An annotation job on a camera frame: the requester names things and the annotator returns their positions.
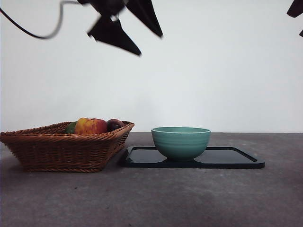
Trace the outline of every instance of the bowl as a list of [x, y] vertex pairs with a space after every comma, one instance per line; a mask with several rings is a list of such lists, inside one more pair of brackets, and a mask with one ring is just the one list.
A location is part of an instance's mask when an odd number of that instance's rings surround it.
[[151, 130], [157, 150], [175, 161], [189, 161], [206, 149], [211, 131], [191, 127], [159, 127]]

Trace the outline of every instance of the black object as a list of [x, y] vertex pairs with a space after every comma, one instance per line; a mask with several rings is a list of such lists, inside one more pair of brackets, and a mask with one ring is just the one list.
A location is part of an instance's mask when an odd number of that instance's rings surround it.
[[123, 31], [119, 20], [112, 21], [110, 18], [102, 16], [92, 30], [88, 32], [88, 35], [93, 36], [98, 41], [141, 55], [139, 48]]
[[157, 36], [163, 36], [151, 0], [129, 0], [126, 7]]
[[116, 16], [125, 6], [151, 31], [160, 37], [163, 36], [151, 0], [78, 0], [78, 2], [82, 5], [91, 4], [102, 15], [88, 32], [89, 36], [98, 41], [141, 55], [139, 48], [123, 31], [120, 21], [111, 20], [111, 17]]
[[178, 162], [167, 159], [156, 147], [133, 146], [122, 155], [119, 164], [123, 167], [139, 168], [264, 168], [265, 162], [234, 147], [207, 147], [192, 161]]
[[297, 17], [303, 13], [303, 0], [294, 0], [287, 14], [291, 17]]

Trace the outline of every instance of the black tray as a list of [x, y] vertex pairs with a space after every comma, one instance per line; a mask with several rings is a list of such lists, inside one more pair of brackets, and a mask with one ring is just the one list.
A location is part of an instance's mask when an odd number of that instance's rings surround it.
[[265, 166], [260, 158], [233, 147], [207, 147], [194, 160], [178, 162], [167, 159], [156, 147], [132, 146], [122, 155], [119, 164], [139, 168], [260, 169]]

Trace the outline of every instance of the wicker basket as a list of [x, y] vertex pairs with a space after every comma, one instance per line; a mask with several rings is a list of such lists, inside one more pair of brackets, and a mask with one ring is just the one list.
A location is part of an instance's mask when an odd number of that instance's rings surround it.
[[25, 171], [98, 172], [120, 151], [134, 127], [131, 122], [112, 132], [92, 135], [63, 134], [71, 122], [2, 132], [0, 140]]

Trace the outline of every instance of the avocado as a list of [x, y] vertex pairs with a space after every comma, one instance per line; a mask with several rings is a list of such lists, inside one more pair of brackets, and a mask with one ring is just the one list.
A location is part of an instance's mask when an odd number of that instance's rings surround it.
[[77, 122], [71, 122], [65, 129], [65, 134], [73, 134], [75, 132]]

